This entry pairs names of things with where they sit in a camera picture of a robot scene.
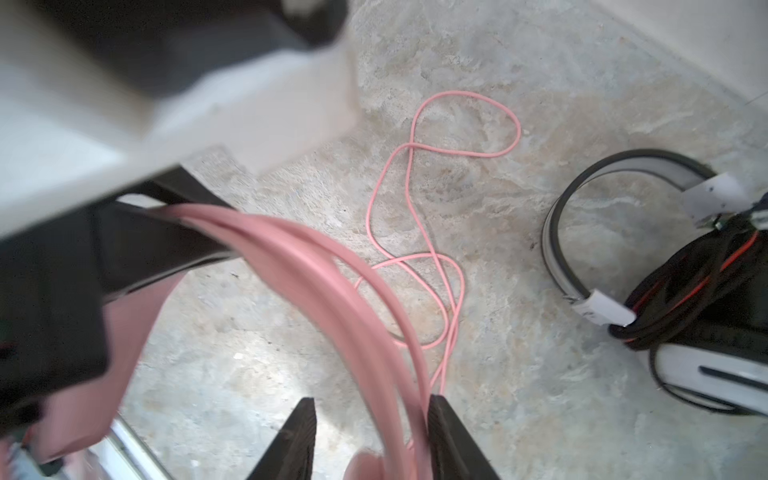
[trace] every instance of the white plastic bracket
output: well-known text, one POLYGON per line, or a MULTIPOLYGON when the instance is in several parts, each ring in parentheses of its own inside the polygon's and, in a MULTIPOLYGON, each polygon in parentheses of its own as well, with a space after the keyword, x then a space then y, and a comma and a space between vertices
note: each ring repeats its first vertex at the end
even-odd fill
POLYGON ((683 192, 683 210, 696 226, 718 214, 737 214, 751 207, 744 187, 727 172, 683 192))
POLYGON ((597 289, 588 298, 572 303, 571 308, 597 325, 627 326, 636 317, 632 310, 597 289))
POLYGON ((758 230, 768 230, 768 210, 758 210, 750 215, 752 225, 758 230))

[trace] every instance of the pink ear cushion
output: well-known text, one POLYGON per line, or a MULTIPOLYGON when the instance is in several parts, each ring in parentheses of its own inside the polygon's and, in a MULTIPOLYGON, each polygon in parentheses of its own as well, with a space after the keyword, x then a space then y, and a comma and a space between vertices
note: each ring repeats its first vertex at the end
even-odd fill
POLYGON ((109 433, 154 321, 183 277, 168 277, 104 306, 109 368, 97 379, 48 397, 32 439, 38 462, 87 448, 109 433))
POLYGON ((0 480, 12 480, 8 456, 10 455, 11 441, 0 439, 0 480))

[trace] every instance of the black cable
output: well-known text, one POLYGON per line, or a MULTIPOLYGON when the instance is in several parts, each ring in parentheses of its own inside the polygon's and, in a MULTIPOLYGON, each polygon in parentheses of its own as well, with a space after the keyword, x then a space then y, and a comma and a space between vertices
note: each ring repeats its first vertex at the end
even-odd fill
POLYGON ((663 343, 671 341, 697 321, 711 303, 732 292, 763 268, 768 257, 764 236, 765 233, 755 231, 746 214, 741 214, 730 219, 722 230, 713 230, 689 243, 649 275, 627 298, 626 305, 632 308, 647 296, 637 309, 636 320, 629 326, 612 325, 608 328, 612 336, 625 340, 632 350, 649 350, 650 374, 654 381, 660 389, 681 402, 709 412, 751 414, 739 407, 719 409, 706 406, 676 393, 659 376, 656 357, 663 343), (753 244, 722 269, 726 258, 745 246, 754 235, 753 244), (690 295, 704 281, 707 281, 704 287, 690 295))

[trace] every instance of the black plastic part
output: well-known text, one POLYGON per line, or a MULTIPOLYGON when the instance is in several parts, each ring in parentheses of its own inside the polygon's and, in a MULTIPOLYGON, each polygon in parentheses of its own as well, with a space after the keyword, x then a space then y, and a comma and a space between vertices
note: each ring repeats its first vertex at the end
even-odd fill
POLYGON ((346 0, 293 14, 281 0, 37 0, 37 7, 118 77, 153 97, 278 49, 328 45, 346 0))
POLYGON ((310 480, 316 430, 315 400, 301 399, 248 480, 310 480))
POLYGON ((768 392, 768 383, 758 382, 757 380, 748 379, 747 377, 734 375, 733 373, 723 372, 717 369, 711 369, 708 366, 699 366, 699 372, 701 372, 703 375, 712 376, 716 379, 727 380, 728 382, 733 382, 748 386, 752 389, 768 392))
POLYGON ((768 365, 768 333, 707 321, 689 326, 672 343, 737 356, 768 365))
POLYGON ((37 421, 47 395, 106 371, 104 303, 236 256, 178 220, 118 202, 126 193, 227 206, 178 168, 0 241, 0 436, 37 421))
POLYGON ((221 243, 144 208, 111 203, 94 215, 107 301, 175 273, 233 258, 221 243))
MULTIPOLYGON (((315 401, 301 399, 247 480, 310 480, 315 401)), ((499 480, 445 397, 429 399, 427 415, 434 480, 499 480)))
POLYGON ((44 477, 52 477, 58 474, 61 469, 64 468, 64 459, 57 458, 55 460, 51 460, 48 463, 38 463, 38 468, 44 477))
POLYGON ((710 304, 701 317, 721 325, 743 327, 768 335, 768 265, 764 263, 756 268, 754 276, 710 304))
POLYGON ((498 480, 488 459, 445 397, 430 397, 427 428, 435 480, 498 480))
POLYGON ((93 232, 77 210, 0 243, 0 436, 43 396, 107 368, 93 232))

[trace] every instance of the thin pink cable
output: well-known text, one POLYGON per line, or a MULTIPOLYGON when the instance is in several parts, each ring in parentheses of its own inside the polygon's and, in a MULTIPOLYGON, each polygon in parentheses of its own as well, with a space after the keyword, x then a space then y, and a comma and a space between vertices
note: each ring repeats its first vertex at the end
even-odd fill
MULTIPOLYGON (((429 383, 430 387, 434 386, 435 381, 439 377, 440 378, 440 388, 439 388, 440 394, 442 394, 445 391, 445 375, 448 372, 448 361, 451 358, 451 354, 453 353, 453 348, 456 344, 456 340, 458 339, 458 316, 461 313, 462 305, 464 303, 465 280, 464 280, 464 273, 462 272, 461 268, 453 259, 451 259, 450 257, 447 257, 446 255, 443 255, 442 253, 435 252, 435 247, 432 245, 432 241, 429 239, 429 235, 427 234, 426 229, 422 225, 422 221, 419 219, 419 215, 416 214, 416 210, 413 207, 413 202, 411 201, 411 193, 410 193, 411 172, 413 169, 413 153, 416 149, 421 149, 421 150, 437 152, 440 154, 461 155, 463 157, 495 158, 495 157, 500 157, 502 155, 506 155, 513 148, 515 148, 515 146, 517 146, 518 142, 520 141, 520 136, 521 136, 520 121, 518 120, 517 116, 515 116, 515 114, 509 108, 507 108, 503 104, 498 103, 496 100, 492 100, 491 98, 488 98, 484 95, 476 94, 475 92, 471 92, 471 91, 451 90, 451 91, 443 91, 441 93, 435 94, 430 98, 428 98, 424 103, 422 103, 421 107, 419 107, 419 109, 416 111, 415 115, 413 116, 413 121, 411 122, 411 136, 408 143, 404 143, 400 145, 392 152, 392 154, 389 155, 389 159, 384 165, 384 170, 382 170, 382 173, 379 176, 379 181, 376 182, 376 186, 373 188, 371 200, 368 202, 368 210, 366 211, 366 230, 368 232, 368 239, 370 240, 371 244, 379 252, 383 253, 387 258, 389 258, 389 260, 386 260, 384 262, 374 265, 373 268, 378 269, 388 265, 395 265, 395 264, 399 265, 406 272, 408 272, 413 278, 415 278, 416 281, 419 282, 419 284, 421 284, 421 286, 423 286, 425 290, 427 290, 427 292, 429 292, 432 298, 437 302, 437 305, 440 308, 440 312, 442 313, 443 324, 444 324, 442 333, 435 341, 422 346, 424 350, 435 348, 436 346, 440 345, 443 342, 443 340, 445 340, 445 351, 443 353, 442 361, 439 363, 438 368, 435 371, 435 373, 432 375, 432 378, 430 379, 430 383, 429 383), (432 145, 420 144, 416 142, 415 141, 416 122, 419 119, 419 116, 421 115, 424 108, 426 108, 426 106, 429 105, 432 101, 437 100, 438 98, 448 97, 448 96, 475 98, 477 100, 482 100, 486 103, 489 103, 494 107, 498 108, 499 110, 503 111, 515 123, 515 128, 517 130, 517 133, 515 135, 515 140, 511 143, 511 145, 506 147, 504 150, 494 152, 494 153, 450 150, 448 148, 433 147, 432 145), (389 171, 390 165, 392 165, 392 161, 395 159, 395 156, 398 153, 400 153, 402 150, 406 148, 408 148, 409 150, 408 168, 406 169, 406 188, 405 188, 406 203, 408 204, 408 209, 411 211, 413 220, 416 221, 416 225, 418 225, 419 230, 421 230, 422 237, 424 238, 424 241, 427 243, 429 252, 415 253, 412 255, 406 255, 404 257, 395 257, 390 252, 385 250, 384 247, 382 247, 381 244, 379 244, 379 242, 373 236, 373 232, 371 230, 371 212, 373 210, 373 204, 376 201, 376 195, 379 193, 379 188, 381 188, 382 186, 382 182, 384 181, 384 177, 386 177, 386 174, 389 171), (445 291, 448 294, 449 302, 451 305, 451 312, 452 312, 452 316, 450 320, 449 320, 447 308, 443 303, 443 301, 440 299, 440 296, 423 278, 421 278, 420 275, 418 275, 406 263, 408 260, 415 260, 418 258, 428 258, 428 257, 431 257, 435 262, 435 266, 437 267, 437 270, 440 273, 440 277, 442 278, 443 285, 445 286, 445 291), (443 270, 442 262, 440 260, 444 260, 450 263, 450 265, 453 266, 454 270, 456 270, 456 273, 458 274, 459 284, 460 284, 458 299, 454 297, 453 291, 451 289, 451 284, 448 281, 448 277, 445 275, 445 271, 443 270)), ((357 283, 355 284, 355 288, 357 288, 361 282, 362 282, 362 279, 357 280, 357 283)), ((398 340, 395 340, 395 343, 401 347, 405 346, 402 342, 398 340)))

